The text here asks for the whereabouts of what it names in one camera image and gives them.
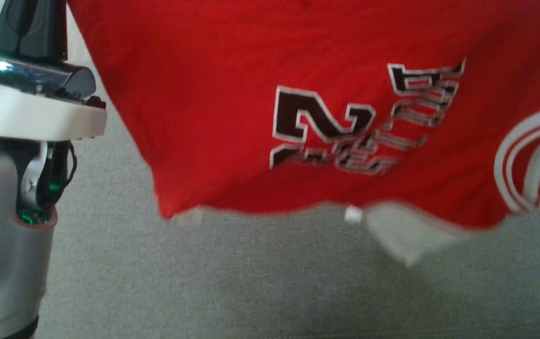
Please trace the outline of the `dark left gripper green band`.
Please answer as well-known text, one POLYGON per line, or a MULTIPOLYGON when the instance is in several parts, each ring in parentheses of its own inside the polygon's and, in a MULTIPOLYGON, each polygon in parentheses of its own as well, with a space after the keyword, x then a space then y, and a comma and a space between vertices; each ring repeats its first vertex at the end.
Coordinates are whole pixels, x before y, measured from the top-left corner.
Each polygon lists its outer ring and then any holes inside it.
POLYGON ((6 0, 0 11, 0 53, 28 61, 67 61, 67 1, 6 0))

